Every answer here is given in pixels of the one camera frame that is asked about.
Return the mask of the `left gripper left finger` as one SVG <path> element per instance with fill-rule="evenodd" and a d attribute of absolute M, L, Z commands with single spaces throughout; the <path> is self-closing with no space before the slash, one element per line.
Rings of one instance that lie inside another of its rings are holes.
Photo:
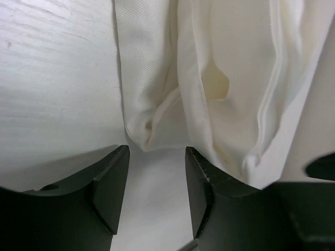
<path fill-rule="evenodd" d="M 1 250 L 110 250 L 129 169 L 122 145 L 40 190 L 1 189 Z"/>

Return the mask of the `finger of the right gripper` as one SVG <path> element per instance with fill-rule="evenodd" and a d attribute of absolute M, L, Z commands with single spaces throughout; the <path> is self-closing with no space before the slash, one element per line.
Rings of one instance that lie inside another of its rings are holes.
<path fill-rule="evenodd" d="M 310 178 L 334 180 L 334 153 L 319 157 L 305 168 L 305 174 Z"/>

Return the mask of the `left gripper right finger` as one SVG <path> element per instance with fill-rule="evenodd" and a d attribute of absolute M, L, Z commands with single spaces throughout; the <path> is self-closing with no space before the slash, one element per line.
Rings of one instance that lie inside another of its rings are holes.
<path fill-rule="evenodd" d="M 185 152 L 193 237 L 200 250 L 334 250 L 334 181 L 256 189 Z"/>

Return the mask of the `white pleated skirt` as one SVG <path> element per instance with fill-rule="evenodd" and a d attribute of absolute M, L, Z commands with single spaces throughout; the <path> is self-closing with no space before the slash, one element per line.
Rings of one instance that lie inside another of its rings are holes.
<path fill-rule="evenodd" d="M 115 1 L 125 129 L 262 189 L 284 169 L 334 1 Z"/>

